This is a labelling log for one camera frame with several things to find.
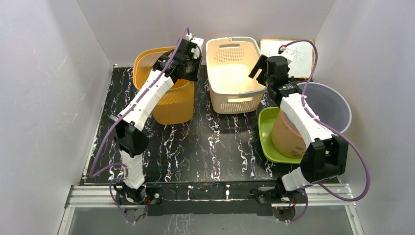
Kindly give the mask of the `cream perforated basket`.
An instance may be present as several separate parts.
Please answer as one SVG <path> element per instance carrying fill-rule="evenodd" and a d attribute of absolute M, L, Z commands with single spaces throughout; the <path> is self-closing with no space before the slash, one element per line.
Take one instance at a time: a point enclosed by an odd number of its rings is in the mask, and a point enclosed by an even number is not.
<path fill-rule="evenodd" d="M 224 37 L 206 43 L 209 93 L 218 114 L 255 111 L 266 91 L 249 74 L 260 57 L 252 37 Z"/>

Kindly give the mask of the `orange mesh basket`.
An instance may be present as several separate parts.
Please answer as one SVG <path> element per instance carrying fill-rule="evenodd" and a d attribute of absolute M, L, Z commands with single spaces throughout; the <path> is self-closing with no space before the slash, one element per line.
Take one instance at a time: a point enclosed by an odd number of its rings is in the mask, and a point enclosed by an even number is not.
<path fill-rule="evenodd" d="M 174 47 L 153 48 L 138 55 L 133 69 L 133 84 L 137 90 L 141 90 L 157 59 L 173 49 Z M 156 122 L 161 125 L 173 125 L 191 120 L 194 114 L 194 85 L 192 81 L 179 79 L 152 111 Z"/>

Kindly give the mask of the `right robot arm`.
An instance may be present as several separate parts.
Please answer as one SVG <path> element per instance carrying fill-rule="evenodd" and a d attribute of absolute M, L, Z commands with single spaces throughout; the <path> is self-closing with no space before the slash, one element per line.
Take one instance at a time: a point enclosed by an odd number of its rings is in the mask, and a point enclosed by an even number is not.
<path fill-rule="evenodd" d="M 288 71 L 285 57 L 261 55 L 249 74 L 267 88 L 268 96 L 292 121 L 307 148 L 299 167 L 279 177 L 274 189 L 265 191 L 282 203 L 293 199 L 302 187 L 344 174 L 348 152 L 344 138 L 318 123 L 302 90 L 289 80 Z"/>

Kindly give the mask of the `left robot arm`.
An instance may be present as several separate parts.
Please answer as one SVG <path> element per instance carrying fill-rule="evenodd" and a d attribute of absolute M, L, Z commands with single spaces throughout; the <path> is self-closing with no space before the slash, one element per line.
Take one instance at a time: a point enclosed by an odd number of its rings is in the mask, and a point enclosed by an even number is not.
<path fill-rule="evenodd" d="M 145 123 L 178 80 L 197 81 L 203 44 L 204 39 L 187 36 L 174 49 L 156 52 L 138 94 L 117 117 L 110 116 L 124 165 L 125 178 L 117 192 L 130 203 L 141 204 L 146 198 L 142 161 L 149 138 L 143 133 Z"/>

